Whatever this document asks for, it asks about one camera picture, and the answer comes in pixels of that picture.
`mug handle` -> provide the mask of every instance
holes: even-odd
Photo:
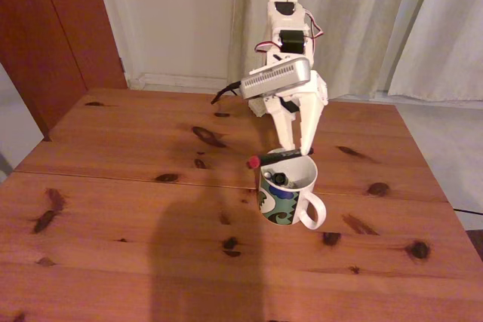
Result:
[[[312,220],[306,209],[302,209],[299,212],[299,219],[307,228],[312,230],[317,229],[320,225],[322,225],[322,223],[325,221],[325,217],[327,216],[324,202],[311,192],[307,192],[303,197],[315,208],[317,213],[317,221]]]

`mug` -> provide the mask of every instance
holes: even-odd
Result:
[[[286,186],[277,186],[265,175],[284,173],[289,180]],[[312,193],[317,180],[317,165],[309,156],[301,156],[260,168],[260,187],[258,205],[260,212],[270,222],[279,225],[292,225],[301,221],[309,229],[317,229],[325,221],[327,211],[324,202]],[[317,221],[307,213],[311,204]]]

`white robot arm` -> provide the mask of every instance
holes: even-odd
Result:
[[[305,23],[306,15],[311,26]],[[313,26],[318,30],[316,35]],[[270,40],[255,47],[255,51],[266,54],[265,66],[221,90],[211,103],[218,101],[224,92],[236,88],[246,100],[262,100],[273,117],[278,140],[287,151],[296,149],[292,121],[295,113],[300,112],[300,153],[307,155],[322,110],[328,104],[327,85],[311,70],[313,45],[323,32],[312,14],[297,0],[269,0],[267,32]]]

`curtain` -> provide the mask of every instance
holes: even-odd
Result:
[[[328,84],[329,97],[371,95],[386,54],[401,0],[299,0],[325,34],[317,41],[314,69]],[[268,0],[235,0],[229,81],[262,66],[253,51],[263,41]]]
[[[424,0],[389,95],[483,100],[483,0]]]

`floor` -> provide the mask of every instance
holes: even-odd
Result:
[[[22,97],[0,64],[0,182],[43,138]]]
[[[466,230],[483,229],[483,109],[396,105]]]

